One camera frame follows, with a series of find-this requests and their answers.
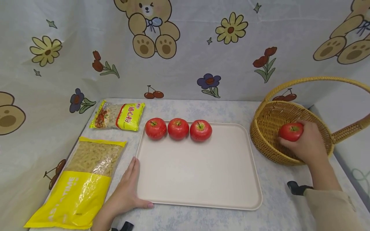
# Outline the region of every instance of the person's left hand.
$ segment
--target person's left hand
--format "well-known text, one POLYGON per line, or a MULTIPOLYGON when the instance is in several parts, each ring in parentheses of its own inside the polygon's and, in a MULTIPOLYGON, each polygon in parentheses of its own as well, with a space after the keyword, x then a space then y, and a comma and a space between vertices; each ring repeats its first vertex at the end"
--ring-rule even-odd
POLYGON ((139 170, 140 162, 136 157, 133 157, 117 188, 105 203, 105 206, 111 210, 110 212, 116 216, 134 208, 153 208, 153 203, 137 197, 139 170))

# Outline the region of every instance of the green leaf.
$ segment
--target green leaf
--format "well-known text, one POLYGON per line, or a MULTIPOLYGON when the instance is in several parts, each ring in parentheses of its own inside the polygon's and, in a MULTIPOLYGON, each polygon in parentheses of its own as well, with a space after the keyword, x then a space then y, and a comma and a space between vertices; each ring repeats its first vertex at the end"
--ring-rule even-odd
POLYGON ((80 108, 79 113, 82 114, 84 113, 87 109, 91 108, 92 105, 84 105, 83 107, 80 108))
POLYGON ((212 95, 213 97, 215 97, 215 96, 212 94, 212 92, 210 92, 209 90, 202 90, 202 92, 203 92, 204 94, 212 95))
POLYGON ((256 73, 260 74, 262 78, 266 81, 267 76, 266 73, 263 70, 255 70, 256 73))
POLYGON ((109 75, 109 74, 115 74, 114 71, 107 71, 107 72, 104 72, 104 73, 100 73, 100 75, 109 75))
POLYGON ((265 67, 265 65, 264 66, 262 66, 263 67, 263 69, 265 70, 265 73, 267 73, 267 68, 265 67))
POLYGON ((120 75, 118 74, 118 71, 117 71, 117 69, 116 69, 116 67, 115 67, 115 65, 114 65, 114 64, 112 65, 112 70, 116 73, 116 76, 117 76, 118 78, 120 78, 120 75))
POLYGON ((276 60, 276 58, 274 58, 273 60, 271 60, 271 62, 269 62, 269 64, 267 65, 267 72, 270 70, 270 68, 274 64, 275 60, 276 60))
POLYGON ((214 87, 213 88, 213 93, 215 94, 214 97, 216 98, 221 98, 219 95, 218 95, 218 88, 217 87, 214 87))
POLYGON ((272 68, 271 71, 269 72, 269 74, 267 75, 267 78, 265 79, 265 83, 267 83, 267 81, 270 79, 272 73, 274 73, 275 71, 275 68, 272 68))
POLYGON ((93 101, 88 100, 88 98, 84 98, 84 101, 82 104, 94 106, 96 104, 96 101, 93 102, 93 101))
POLYGON ((109 64, 108 64, 108 62, 107 62, 107 61, 105 61, 105 67, 106 67, 107 69, 110 69, 110 68, 111 68, 111 66, 109 66, 109 64))

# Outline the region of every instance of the wicker basket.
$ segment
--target wicker basket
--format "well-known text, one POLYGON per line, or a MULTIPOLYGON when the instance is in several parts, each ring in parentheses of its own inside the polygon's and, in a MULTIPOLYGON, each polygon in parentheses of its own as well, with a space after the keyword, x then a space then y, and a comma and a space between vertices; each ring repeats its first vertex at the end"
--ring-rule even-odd
POLYGON ((351 79, 338 77, 310 77, 292 80, 277 86, 270 91, 259 105, 252 124, 250 126, 250 137, 256 148, 268 159, 283 165, 303 165, 302 160, 297 158, 288 148, 278 142, 278 131, 284 124, 295 122, 298 119, 315 122, 324 139, 326 152, 332 154, 334 145, 354 135, 370 125, 370 114, 365 118, 331 133, 325 123, 308 109, 291 102, 270 101, 278 92, 304 82, 329 80, 349 83, 358 86, 368 93, 370 87, 351 79))

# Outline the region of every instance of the yellow flower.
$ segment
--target yellow flower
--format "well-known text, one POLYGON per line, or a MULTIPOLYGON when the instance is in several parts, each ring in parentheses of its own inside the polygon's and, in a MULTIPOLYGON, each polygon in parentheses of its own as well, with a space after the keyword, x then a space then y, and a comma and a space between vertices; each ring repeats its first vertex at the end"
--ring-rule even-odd
POLYGON ((36 55, 32 58, 32 62, 40 63, 44 67, 47 63, 53 63, 54 58, 59 56, 59 50, 62 48, 62 43, 58 39, 51 39, 48 36, 43 36, 43 40, 33 37, 32 41, 37 47, 30 47, 32 54, 36 55))
POLYGON ((229 44, 230 41, 236 43, 239 38, 245 36, 245 28, 248 26, 248 22, 243 21, 243 15, 236 17, 235 13, 230 14, 229 21, 224 18, 221 21, 221 26, 216 28, 216 33, 219 34, 217 41, 229 44))

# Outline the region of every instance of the pasta bag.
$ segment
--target pasta bag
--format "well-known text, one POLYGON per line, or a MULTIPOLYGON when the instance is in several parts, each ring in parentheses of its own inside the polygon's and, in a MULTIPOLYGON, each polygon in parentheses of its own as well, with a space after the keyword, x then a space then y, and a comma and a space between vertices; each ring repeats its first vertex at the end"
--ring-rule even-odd
POLYGON ((104 204, 126 142, 80 137, 49 198, 24 228, 89 229, 104 204))
POLYGON ((103 100, 90 128, 119 128, 137 131, 144 107, 145 103, 114 104, 103 100))

